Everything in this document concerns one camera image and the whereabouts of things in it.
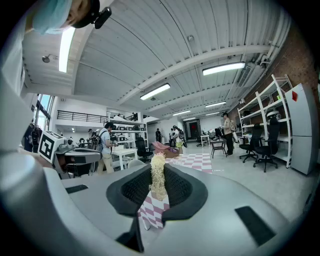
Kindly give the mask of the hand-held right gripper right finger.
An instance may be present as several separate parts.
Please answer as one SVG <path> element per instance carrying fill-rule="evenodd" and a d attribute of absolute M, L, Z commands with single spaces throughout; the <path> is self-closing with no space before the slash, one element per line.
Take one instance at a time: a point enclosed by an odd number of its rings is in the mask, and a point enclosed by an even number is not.
<path fill-rule="evenodd" d="M 288 220 L 240 183 L 166 164 L 169 209 L 152 256 L 247 256 L 274 238 Z"/>

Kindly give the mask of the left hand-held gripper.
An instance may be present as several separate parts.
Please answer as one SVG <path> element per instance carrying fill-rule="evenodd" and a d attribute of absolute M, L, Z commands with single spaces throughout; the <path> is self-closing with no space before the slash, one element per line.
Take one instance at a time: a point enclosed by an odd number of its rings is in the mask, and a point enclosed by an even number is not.
<path fill-rule="evenodd" d="M 79 148 L 71 139 L 53 131 L 44 131 L 40 137 L 38 154 L 51 164 L 60 179 L 88 175 L 92 164 L 102 158 L 100 151 Z"/>

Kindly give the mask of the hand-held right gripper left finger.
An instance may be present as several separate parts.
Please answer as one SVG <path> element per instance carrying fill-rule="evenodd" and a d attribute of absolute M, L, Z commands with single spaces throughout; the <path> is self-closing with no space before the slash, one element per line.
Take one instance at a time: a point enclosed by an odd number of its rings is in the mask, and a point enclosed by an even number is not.
<path fill-rule="evenodd" d="M 80 212 L 100 231 L 142 253 L 138 211 L 149 193 L 150 165 L 62 181 Z"/>

